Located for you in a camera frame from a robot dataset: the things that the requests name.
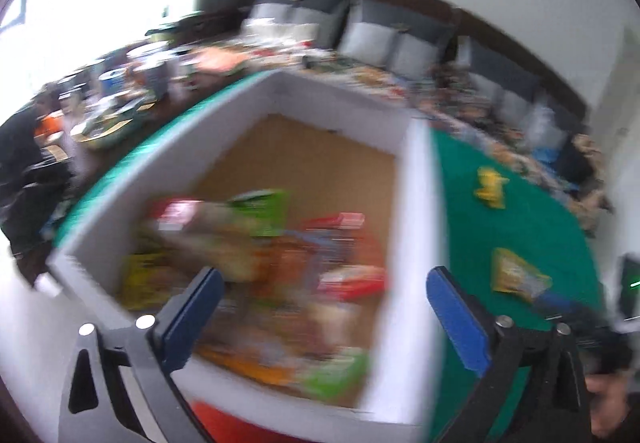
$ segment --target white foam box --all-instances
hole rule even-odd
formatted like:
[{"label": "white foam box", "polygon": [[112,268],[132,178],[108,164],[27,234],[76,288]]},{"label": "white foam box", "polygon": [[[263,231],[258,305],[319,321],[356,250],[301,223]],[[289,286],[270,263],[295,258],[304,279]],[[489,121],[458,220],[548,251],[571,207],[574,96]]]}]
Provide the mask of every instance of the white foam box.
[{"label": "white foam box", "polygon": [[261,119],[281,114],[395,156],[389,287],[373,327],[370,371],[353,409],[268,389],[192,357],[172,377],[183,394],[254,425],[324,443],[421,441],[442,366],[440,325],[426,299],[428,270],[446,264],[439,164],[426,120],[411,109],[290,71],[222,91],[166,131],[123,171],[50,258],[55,277],[105,328],[131,325],[112,297],[148,198],[184,194]]}]

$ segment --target red surface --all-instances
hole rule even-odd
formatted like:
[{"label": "red surface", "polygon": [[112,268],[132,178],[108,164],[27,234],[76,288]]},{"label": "red surface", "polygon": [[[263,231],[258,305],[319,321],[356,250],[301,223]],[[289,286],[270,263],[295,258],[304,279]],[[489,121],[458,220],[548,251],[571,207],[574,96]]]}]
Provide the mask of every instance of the red surface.
[{"label": "red surface", "polygon": [[296,443],[302,439],[292,438],[272,432],[241,419],[234,418],[224,412],[202,403],[195,402],[191,408],[200,422],[205,426],[216,443]]}]

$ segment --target silver bolt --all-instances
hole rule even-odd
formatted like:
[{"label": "silver bolt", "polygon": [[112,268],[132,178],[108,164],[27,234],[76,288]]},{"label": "silver bolt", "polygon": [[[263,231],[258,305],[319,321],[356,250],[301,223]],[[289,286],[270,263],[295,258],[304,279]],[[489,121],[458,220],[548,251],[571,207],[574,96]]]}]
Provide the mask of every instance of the silver bolt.
[{"label": "silver bolt", "polygon": [[509,329],[513,327],[513,319],[507,315],[500,315],[495,319],[495,323],[501,328]]},{"label": "silver bolt", "polygon": [[93,324],[82,324],[78,330],[78,334],[85,337],[94,332],[95,326]]},{"label": "silver bolt", "polygon": [[571,328],[567,324],[565,324],[564,322],[560,322],[556,326],[556,331],[558,333],[560,333],[561,335],[570,335],[571,334]]},{"label": "silver bolt", "polygon": [[136,320],[136,327],[138,329],[148,329],[155,323],[156,317],[153,315],[142,315],[142,317],[139,317],[138,320]]}]

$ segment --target green snack package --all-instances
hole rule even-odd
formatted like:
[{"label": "green snack package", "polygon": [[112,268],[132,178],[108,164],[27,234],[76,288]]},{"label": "green snack package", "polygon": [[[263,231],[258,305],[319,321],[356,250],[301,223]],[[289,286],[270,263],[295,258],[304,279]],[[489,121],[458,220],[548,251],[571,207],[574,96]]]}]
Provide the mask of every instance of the green snack package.
[{"label": "green snack package", "polygon": [[305,394],[333,399],[361,379],[367,371],[367,353],[359,347],[343,347],[331,359],[307,369],[300,380]]},{"label": "green snack package", "polygon": [[282,233],[287,206],[284,190],[254,190],[229,199],[227,204],[256,221],[253,237],[277,237]]}]

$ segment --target yellow toy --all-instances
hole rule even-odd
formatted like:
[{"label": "yellow toy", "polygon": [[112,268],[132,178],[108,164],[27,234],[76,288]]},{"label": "yellow toy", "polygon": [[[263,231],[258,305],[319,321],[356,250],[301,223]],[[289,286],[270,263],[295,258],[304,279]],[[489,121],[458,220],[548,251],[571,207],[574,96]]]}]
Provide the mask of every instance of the yellow toy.
[{"label": "yellow toy", "polygon": [[475,191],[476,197],[492,208],[504,208],[502,186],[508,183],[509,180],[502,177],[492,168],[480,167],[478,169],[478,181],[481,188]]}]

